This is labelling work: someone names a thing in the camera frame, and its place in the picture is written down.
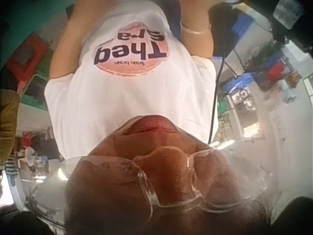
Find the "white t-shirt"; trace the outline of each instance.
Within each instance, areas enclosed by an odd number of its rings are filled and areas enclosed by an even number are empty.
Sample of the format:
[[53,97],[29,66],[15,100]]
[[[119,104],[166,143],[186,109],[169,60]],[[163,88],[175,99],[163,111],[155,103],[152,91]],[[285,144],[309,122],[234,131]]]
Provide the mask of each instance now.
[[84,41],[76,73],[45,88],[59,151],[85,156],[143,115],[165,116],[208,142],[215,79],[212,62],[190,56],[157,5],[120,2]]

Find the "silver bracelet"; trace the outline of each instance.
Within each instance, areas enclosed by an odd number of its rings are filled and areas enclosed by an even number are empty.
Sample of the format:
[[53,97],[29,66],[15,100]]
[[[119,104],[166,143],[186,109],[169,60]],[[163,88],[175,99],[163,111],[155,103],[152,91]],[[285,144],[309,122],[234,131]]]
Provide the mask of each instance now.
[[193,31],[193,30],[187,28],[186,26],[184,26],[184,25],[182,24],[182,22],[180,21],[180,27],[181,27],[182,31],[184,31],[184,32],[186,32],[186,33],[201,35],[201,34],[205,34],[207,31],[210,31],[211,28],[212,28],[212,25],[210,24],[210,25],[209,25],[209,28],[206,29],[206,30],[204,30],[204,31]]

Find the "green wall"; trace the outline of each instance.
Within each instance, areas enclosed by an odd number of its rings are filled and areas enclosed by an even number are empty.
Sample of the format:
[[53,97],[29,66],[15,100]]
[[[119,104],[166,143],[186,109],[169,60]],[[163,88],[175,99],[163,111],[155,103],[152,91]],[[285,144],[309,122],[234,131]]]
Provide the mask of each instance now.
[[19,0],[5,20],[10,28],[1,40],[1,68],[16,48],[33,31],[43,27],[54,16],[72,5],[75,0]]

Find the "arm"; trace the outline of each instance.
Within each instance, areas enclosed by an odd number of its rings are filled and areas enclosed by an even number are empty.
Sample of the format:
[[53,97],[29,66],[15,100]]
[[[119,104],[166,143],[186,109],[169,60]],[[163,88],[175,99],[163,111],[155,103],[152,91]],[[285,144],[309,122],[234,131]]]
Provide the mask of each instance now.
[[52,56],[50,79],[64,77],[76,72],[84,36],[84,34],[76,30],[72,22],[68,22],[64,34]]
[[52,56],[50,79],[76,72],[84,37],[116,3],[117,0],[76,0],[73,14]]
[[205,31],[204,34],[192,34],[181,31],[181,39],[191,55],[204,58],[213,56],[214,42],[210,29],[209,9],[221,0],[180,0],[181,22],[192,31]]

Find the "lips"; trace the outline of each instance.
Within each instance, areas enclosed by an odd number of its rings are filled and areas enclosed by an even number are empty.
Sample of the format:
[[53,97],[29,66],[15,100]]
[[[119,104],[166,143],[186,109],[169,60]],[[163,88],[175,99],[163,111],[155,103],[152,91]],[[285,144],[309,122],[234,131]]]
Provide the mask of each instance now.
[[125,130],[123,135],[131,135],[149,131],[177,132],[178,129],[169,119],[165,117],[146,116],[133,123]]

